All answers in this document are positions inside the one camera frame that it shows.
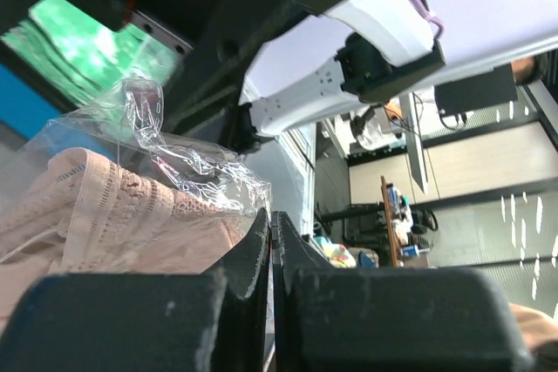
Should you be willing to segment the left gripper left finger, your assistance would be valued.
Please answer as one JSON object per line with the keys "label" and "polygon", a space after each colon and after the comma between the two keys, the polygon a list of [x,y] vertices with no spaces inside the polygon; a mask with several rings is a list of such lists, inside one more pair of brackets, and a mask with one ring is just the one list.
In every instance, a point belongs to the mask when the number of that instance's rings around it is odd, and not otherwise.
{"label": "left gripper left finger", "polygon": [[56,274],[1,337],[4,371],[260,371],[269,221],[202,274]]}

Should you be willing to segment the green white tie-dye cloth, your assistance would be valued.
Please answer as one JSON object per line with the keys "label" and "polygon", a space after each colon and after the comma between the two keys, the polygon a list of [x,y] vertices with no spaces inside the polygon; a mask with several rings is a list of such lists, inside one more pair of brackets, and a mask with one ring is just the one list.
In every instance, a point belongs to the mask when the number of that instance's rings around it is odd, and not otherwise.
{"label": "green white tie-dye cloth", "polygon": [[41,0],[2,41],[76,105],[122,78],[167,81],[177,54],[136,26],[112,31],[66,0]]}

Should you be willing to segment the blue suitcase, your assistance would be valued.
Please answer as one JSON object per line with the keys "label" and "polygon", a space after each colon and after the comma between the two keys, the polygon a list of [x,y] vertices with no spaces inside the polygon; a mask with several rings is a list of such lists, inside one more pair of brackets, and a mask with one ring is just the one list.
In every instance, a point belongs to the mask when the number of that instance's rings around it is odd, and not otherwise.
{"label": "blue suitcase", "polygon": [[75,105],[5,44],[1,45],[1,122],[32,139]]}

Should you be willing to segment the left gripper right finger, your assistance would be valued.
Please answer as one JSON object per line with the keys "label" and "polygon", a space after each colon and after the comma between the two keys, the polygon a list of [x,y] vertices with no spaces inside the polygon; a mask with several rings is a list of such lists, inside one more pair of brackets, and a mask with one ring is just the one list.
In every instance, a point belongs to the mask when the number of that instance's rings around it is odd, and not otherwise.
{"label": "left gripper right finger", "polygon": [[466,267],[338,268],[271,217],[280,371],[530,371],[507,301]]}

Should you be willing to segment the beige bra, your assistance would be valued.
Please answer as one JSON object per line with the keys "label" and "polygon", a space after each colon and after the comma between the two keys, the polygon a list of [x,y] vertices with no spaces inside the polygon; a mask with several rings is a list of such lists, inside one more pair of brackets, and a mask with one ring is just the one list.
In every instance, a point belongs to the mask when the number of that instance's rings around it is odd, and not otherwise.
{"label": "beige bra", "polygon": [[119,81],[46,123],[1,169],[1,320],[48,274],[198,274],[271,187],[242,158],[162,132],[161,85]]}

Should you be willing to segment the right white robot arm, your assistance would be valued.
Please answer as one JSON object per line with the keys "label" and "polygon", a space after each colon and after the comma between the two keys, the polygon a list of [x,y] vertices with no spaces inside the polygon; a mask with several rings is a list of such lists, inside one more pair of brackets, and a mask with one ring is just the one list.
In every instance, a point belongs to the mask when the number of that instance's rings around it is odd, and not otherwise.
{"label": "right white robot arm", "polygon": [[[2,31],[42,1],[1,0]],[[142,133],[183,134],[220,117],[214,141],[237,152],[353,106],[384,105],[446,62],[443,26],[421,0],[65,1],[110,30],[134,25],[177,57],[165,83],[133,88],[127,109]],[[263,45],[310,15],[349,26],[344,47],[293,85],[240,105]]]}

